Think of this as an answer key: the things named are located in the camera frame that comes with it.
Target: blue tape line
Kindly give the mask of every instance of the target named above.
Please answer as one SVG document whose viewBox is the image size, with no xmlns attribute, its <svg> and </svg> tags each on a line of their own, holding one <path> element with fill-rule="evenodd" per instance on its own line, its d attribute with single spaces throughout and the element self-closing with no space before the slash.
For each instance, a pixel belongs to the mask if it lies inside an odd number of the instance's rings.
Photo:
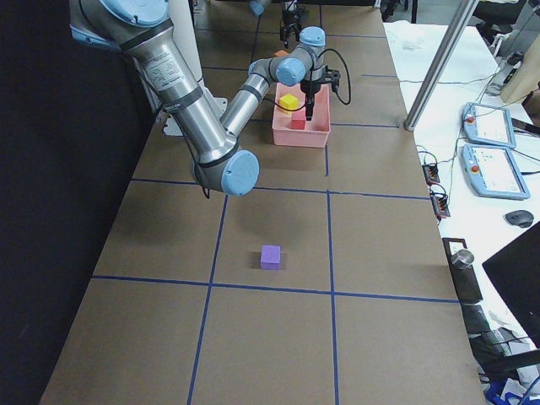
<svg viewBox="0 0 540 405">
<path fill-rule="evenodd" d="M 330 303 L 332 307 L 332 351 L 334 362 L 334 400 L 339 405 L 338 327 L 336 326 L 336 296 L 334 284 L 334 256 L 332 243 L 332 197 L 327 190 L 328 261 L 330 263 Z"/>
<path fill-rule="evenodd" d="M 324 147 L 324 163 L 326 166 L 326 172 L 325 177 L 328 177 L 330 175 L 330 159 L 328 157 L 328 145 Z"/>
<path fill-rule="evenodd" d="M 363 196 L 363 197 L 378 197 L 378 198 L 401 198 L 404 200 L 421 200 L 429 201 L 429 197 L 416 197 L 416 196 L 400 196 L 394 194 L 374 194 L 370 192 L 332 192 L 330 194 L 335 194 L 339 196 Z"/>
<path fill-rule="evenodd" d="M 348 123 L 348 122 L 332 122 L 330 125 L 333 125 L 336 127 L 399 128 L 399 125 L 359 124 L 359 123 Z"/>
<path fill-rule="evenodd" d="M 173 181 L 173 180 L 155 180 L 155 179 L 141 179 L 133 177 L 132 181 L 140 181 L 143 183 L 163 183 L 163 184 L 179 184 L 181 186 L 199 186 L 195 181 Z"/>
<path fill-rule="evenodd" d="M 168 280 L 168 279 L 163 279 L 163 278 L 94 275 L 94 276 L 92 276 L 92 279 L 96 279 L 96 280 L 116 280 L 116 281 L 134 281 L 136 283 L 199 285 L 199 286 L 203 286 L 203 287 L 208 286 L 208 283 L 204 283 L 202 281 Z"/>
<path fill-rule="evenodd" d="M 227 202 L 229 201 L 229 196 L 225 196 L 225 199 L 223 201 L 223 211 L 221 212 L 221 220 L 219 221 L 219 231 L 218 231 L 218 238 L 216 240 L 216 247 L 213 253 L 213 261 L 212 261 L 212 272 L 210 273 L 210 279 L 208 281 L 208 292 L 206 294 L 206 300 L 204 302 L 204 311 L 202 313 L 202 321 L 201 321 L 201 329 L 199 330 L 199 339 L 197 341 L 197 350 L 195 352 L 195 361 L 193 362 L 193 371 L 192 371 L 192 380 L 189 385 L 189 394 L 187 396 L 187 405 L 190 405 L 192 403 L 193 399 L 193 391 L 195 389 L 195 380 L 197 379 L 197 368 L 199 366 L 199 357 L 201 355 L 201 347 L 203 345 L 203 337 L 204 337 L 204 327 L 206 326 L 206 319 L 208 316 L 208 307 L 210 306 L 210 296 L 212 295 L 212 283 L 213 283 L 213 276 L 216 271 L 216 262 L 218 260 L 218 254 L 219 254 L 219 245 L 221 243 L 221 235 L 223 233 L 223 225 L 225 221 L 225 215 L 227 213 Z"/>
<path fill-rule="evenodd" d="M 251 48 L 250 63 L 253 63 L 253 58 L 255 57 L 255 52 L 257 51 L 257 39 L 259 37 L 259 29 L 261 28 L 261 19 L 262 19 L 262 16 L 259 15 L 259 18 L 257 19 L 257 22 L 256 22 L 255 41 L 253 41 L 253 47 Z"/>
<path fill-rule="evenodd" d="M 310 194 L 326 194 L 323 190 L 304 190 L 300 188 L 280 188 L 280 187 L 253 187 L 256 190 L 269 190 L 272 192 L 305 192 Z"/>
<path fill-rule="evenodd" d="M 176 184 L 176 185 L 181 185 L 181 186 L 199 186 L 196 182 L 190 182 L 190 181 L 168 181 L 168 180 L 135 179 L 135 178 L 133 178 L 132 181 L 143 181 L 147 183 Z M 327 192 L 329 192 L 330 194 L 335 194 L 335 195 L 340 195 L 340 196 L 400 198 L 400 199 L 405 199 L 405 200 L 429 201 L 429 197 L 401 196 L 401 195 L 394 195 L 394 194 L 375 194 L 375 193 L 370 193 L 370 192 L 336 192 L 332 190 L 323 191 L 323 190 L 309 190 L 309 189 L 301 189 L 301 188 L 263 187 L 263 186 L 255 186 L 253 187 L 253 189 L 254 190 L 268 190 L 272 192 L 304 192 L 308 194 L 326 194 Z"/>
<path fill-rule="evenodd" d="M 397 78 L 394 74 L 366 74 L 362 73 L 360 76 L 365 76 L 367 78 Z"/>
<path fill-rule="evenodd" d="M 322 14 L 319 18 L 320 25 L 322 28 Z M 196 28 L 195 32 L 201 31 L 201 32 L 230 32 L 230 33 L 238 33 L 238 34 L 254 34 L 256 31 L 249 31 L 249 30 L 214 30 L 209 28 Z M 272 35 L 278 35 L 279 33 L 277 31 L 260 31 L 261 34 L 272 34 Z M 336 37 L 343 37 L 343 38 L 376 38 L 376 39 L 386 39 L 385 36 L 380 35 L 355 35 L 355 34 L 327 34 L 327 36 L 336 36 Z"/>
<path fill-rule="evenodd" d="M 128 277 L 128 276 L 107 276 L 107 275 L 94 275 L 92 279 L 98 280 L 114 280 L 114 281 L 128 281 L 135 283 L 155 283 L 155 284 L 179 284 L 179 285 L 195 285 L 201 287 L 209 287 L 210 283 L 203 281 L 186 281 L 186 280 L 174 280 L 164 278 L 144 278 L 144 277 Z M 373 298 L 378 300 L 408 300 L 408 301 L 425 301 L 425 302 L 443 302 L 443 303 L 458 303 L 457 300 L 447 300 L 439 298 L 423 298 L 423 297 L 409 297 L 401 295 L 381 295 L 381 294 L 364 294 L 364 293 L 348 293 L 344 291 L 324 291 L 319 289 L 290 289 L 286 287 L 267 287 L 261 285 L 244 285 L 244 284 L 227 284 L 227 283 L 212 283 L 212 287 L 219 287 L 222 289 L 254 289 L 259 291 L 273 291 L 281 293 L 298 293 L 298 294 L 317 294 L 317 295 L 336 295 L 343 297 L 360 297 L 360 298 Z"/>
<path fill-rule="evenodd" d="M 218 66 L 201 66 L 201 69 L 213 69 L 213 70 L 235 70 L 238 72 L 247 72 L 248 69 L 243 67 L 218 67 Z"/>
<path fill-rule="evenodd" d="M 336 291 L 334 295 L 339 296 L 339 297 L 375 298 L 378 300 L 401 300 L 401 301 L 419 301 L 419 302 L 439 302 L 443 304 L 459 304 L 459 300 L 450 300 L 446 298 L 409 297 L 406 295 L 346 293 L 346 292 L 341 292 L 341 291 Z"/>
<path fill-rule="evenodd" d="M 385 36 L 380 35 L 356 35 L 356 34 L 327 34 L 327 36 L 336 36 L 337 38 L 371 38 L 377 40 L 385 40 Z"/>
<path fill-rule="evenodd" d="M 255 291 L 273 291 L 273 292 L 280 292 L 280 293 L 332 295 L 330 291 L 322 291 L 319 289 L 290 289 L 286 287 L 268 287 L 268 286 L 263 286 L 263 285 L 227 284 L 227 283 L 213 283 L 212 286 L 220 287 L 222 289 L 249 289 L 249 290 L 255 290 Z"/>
</svg>

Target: white table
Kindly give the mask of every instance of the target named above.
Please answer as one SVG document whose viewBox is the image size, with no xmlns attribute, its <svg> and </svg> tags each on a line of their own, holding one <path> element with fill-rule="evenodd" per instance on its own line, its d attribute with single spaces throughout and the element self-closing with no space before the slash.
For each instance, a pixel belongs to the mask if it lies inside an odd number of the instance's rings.
<svg viewBox="0 0 540 405">
<path fill-rule="evenodd" d="M 431 64 L 433 56 L 446 32 L 445 26 L 409 24 L 406 21 L 385 24 L 391 54 L 396 66 L 397 76 L 405 105 L 409 110 L 420 83 Z M 487 78 L 496 72 L 497 62 L 474 27 L 467 27 L 451 60 L 443 72 L 440 82 L 466 83 L 479 78 Z M 462 107 L 468 101 L 475 101 L 488 80 L 471 84 L 438 84 L 421 119 L 414 130 L 418 145 L 424 146 L 438 160 L 450 159 L 454 152 L 456 139 L 460 136 Z M 482 102 L 487 105 L 503 105 L 499 97 L 485 95 Z M 521 104 L 508 106 L 511 115 L 530 122 Z M 535 157 L 540 157 L 540 140 L 516 135 L 517 149 Z M 516 331 L 518 336 L 526 334 L 510 313 L 506 304 L 489 281 L 482 263 L 503 246 L 525 232 L 507 224 L 503 215 L 517 209 L 525 209 L 534 214 L 534 223 L 540 218 L 540 175 L 526 176 L 526 184 L 531 198 L 525 201 L 511 201 L 477 197 L 463 175 L 460 161 L 461 146 L 451 168 L 450 163 L 440 165 L 440 181 L 449 192 L 451 189 L 450 214 L 439 226 L 441 237 L 463 238 L 475 256 L 474 270 L 483 294 L 482 307 L 490 326 L 495 329 L 506 323 L 505 327 Z M 540 170 L 537 163 L 514 153 L 521 171 Z"/>
</svg>

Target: pink plastic tray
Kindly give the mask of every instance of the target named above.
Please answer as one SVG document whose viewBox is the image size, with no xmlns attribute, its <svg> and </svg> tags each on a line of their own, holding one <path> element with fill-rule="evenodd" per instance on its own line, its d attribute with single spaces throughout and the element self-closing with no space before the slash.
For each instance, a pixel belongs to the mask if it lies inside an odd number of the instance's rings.
<svg viewBox="0 0 540 405">
<path fill-rule="evenodd" d="M 303 105 L 305 95 L 300 85 L 287 87 L 278 83 L 276 88 L 276 103 L 287 93 L 298 99 Z M 305 129 L 292 129 L 290 127 L 292 114 L 287 114 L 277 106 L 273 109 L 272 129 L 273 142 L 279 146 L 304 146 L 309 148 L 324 148 L 330 133 L 330 89 L 327 84 L 321 86 L 321 91 L 315 94 L 315 109 L 313 119 L 305 123 Z"/>
</svg>

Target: monitor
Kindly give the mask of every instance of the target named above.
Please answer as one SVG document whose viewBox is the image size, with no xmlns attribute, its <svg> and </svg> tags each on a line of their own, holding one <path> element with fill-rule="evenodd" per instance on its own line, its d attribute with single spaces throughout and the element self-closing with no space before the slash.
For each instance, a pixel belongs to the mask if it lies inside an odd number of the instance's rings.
<svg viewBox="0 0 540 405">
<path fill-rule="evenodd" d="M 483 268 L 510 311 L 540 347 L 540 223 L 495 253 Z"/>
</svg>

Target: purple cube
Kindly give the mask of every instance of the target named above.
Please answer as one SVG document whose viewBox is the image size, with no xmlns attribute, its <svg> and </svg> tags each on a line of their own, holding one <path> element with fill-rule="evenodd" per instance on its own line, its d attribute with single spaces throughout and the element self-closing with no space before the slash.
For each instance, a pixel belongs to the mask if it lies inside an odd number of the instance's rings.
<svg viewBox="0 0 540 405">
<path fill-rule="evenodd" d="M 261 251 L 261 269 L 279 270 L 281 246 L 263 245 Z"/>
</svg>

